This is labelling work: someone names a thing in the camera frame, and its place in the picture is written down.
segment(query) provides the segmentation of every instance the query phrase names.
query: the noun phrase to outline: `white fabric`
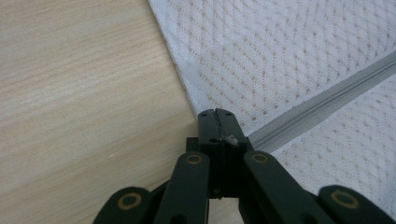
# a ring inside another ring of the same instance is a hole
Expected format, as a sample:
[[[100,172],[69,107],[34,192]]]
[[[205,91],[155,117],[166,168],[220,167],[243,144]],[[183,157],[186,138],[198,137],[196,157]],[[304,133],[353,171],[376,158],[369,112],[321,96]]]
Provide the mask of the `white fabric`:
[[[150,0],[200,113],[246,135],[396,50],[396,1]]]
[[[396,50],[396,1],[149,0],[196,114],[249,135]],[[352,187],[393,218],[395,76],[275,152],[306,188]]]
[[[273,155],[304,189],[346,186],[396,219],[395,111],[392,76]]]

